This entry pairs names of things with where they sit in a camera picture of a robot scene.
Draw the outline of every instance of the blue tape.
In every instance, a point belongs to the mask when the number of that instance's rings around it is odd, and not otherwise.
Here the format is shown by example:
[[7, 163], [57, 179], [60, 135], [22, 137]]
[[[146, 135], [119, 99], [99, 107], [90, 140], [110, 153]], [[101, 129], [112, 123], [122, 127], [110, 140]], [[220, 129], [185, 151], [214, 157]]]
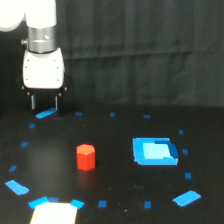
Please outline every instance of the blue tape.
[[145, 205], [144, 205], [144, 207], [145, 207], [146, 209], [150, 209], [150, 208], [151, 208], [151, 202], [150, 202], [150, 201], [145, 201]]
[[46, 202], [49, 202], [48, 198], [47, 197], [43, 197], [43, 198], [39, 198], [39, 199], [37, 199], [35, 201], [31, 201], [28, 204], [29, 204], [30, 208], [34, 209], [38, 205], [44, 204]]
[[77, 201], [77, 200], [72, 200], [71, 205], [75, 206], [76, 208], [80, 209], [84, 205], [84, 202]]
[[9, 187], [12, 191], [14, 191], [17, 195], [26, 194], [29, 189], [18, 184], [16, 181], [11, 180], [9, 182], [6, 182], [5, 185]]
[[179, 206], [183, 207], [199, 198], [201, 198], [200, 194], [197, 194], [194, 191], [188, 191], [187, 193], [182, 194], [177, 198], [174, 198], [173, 201], [176, 202]]
[[184, 135], [184, 131], [183, 130], [179, 130], [179, 134], [180, 135]]
[[183, 152], [184, 155], [187, 155], [188, 154], [187, 149], [182, 149], [182, 152]]
[[21, 146], [22, 147], [27, 147], [27, 145], [28, 145], [28, 142], [23, 142]]
[[106, 208], [107, 207], [107, 201], [100, 200], [99, 204], [98, 204], [98, 207], [99, 208]]
[[177, 158], [145, 159], [143, 144], [155, 141], [170, 141], [169, 138], [136, 138], [133, 139], [134, 161], [140, 165], [177, 165]]
[[10, 172], [13, 172], [13, 171], [16, 170], [16, 168], [17, 168], [17, 166], [11, 166], [11, 168], [9, 169], [9, 171], [10, 171]]
[[55, 113], [57, 110], [55, 108], [51, 108], [49, 110], [46, 110], [44, 112], [41, 112], [39, 114], [36, 115], [37, 118], [41, 119], [41, 118], [44, 118], [44, 117], [47, 117], [53, 113]]
[[150, 115], [143, 115], [143, 118], [150, 118]]
[[76, 112], [75, 115], [82, 115], [82, 112]]
[[191, 173], [185, 173], [186, 179], [191, 179]]
[[167, 144], [170, 150], [170, 155], [173, 158], [178, 158], [178, 152], [177, 152], [177, 148], [174, 144], [171, 144], [170, 141], [155, 141], [155, 144]]
[[58, 202], [58, 198], [51, 197], [49, 198], [49, 202]]

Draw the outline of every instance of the black table surface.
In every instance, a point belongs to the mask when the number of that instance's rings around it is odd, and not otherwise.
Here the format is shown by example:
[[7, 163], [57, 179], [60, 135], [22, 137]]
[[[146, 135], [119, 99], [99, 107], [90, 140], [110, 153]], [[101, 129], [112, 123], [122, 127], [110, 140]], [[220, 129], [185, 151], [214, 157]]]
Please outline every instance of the black table surface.
[[[1, 114], [0, 223], [29, 224], [33, 210], [28, 203], [45, 196], [61, 203], [83, 201], [77, 224], [223, 223], [223, 109], [90, 105], [81, 112], [43, 119], [23, 108]], [[132, 140], [137, 137], [170, 138], [178, 165], [134, 162]], [[21, 147], [22, 142], [28, 146]], [[76, 147], [81, 144], [95, 147], [92, 171], [77, 169]], [[17, 169], [9, 172], [12, 165]], [[5, 185], [10, 180], [30, 191], [17, 196]], [[185, 207], [172, 201], [189, 190], [201, 199]], [[107, 207], [98, 208], [99, 200], [106, 200]], [[144, 208], [145, 201], [151, 201], [151, 209]]]

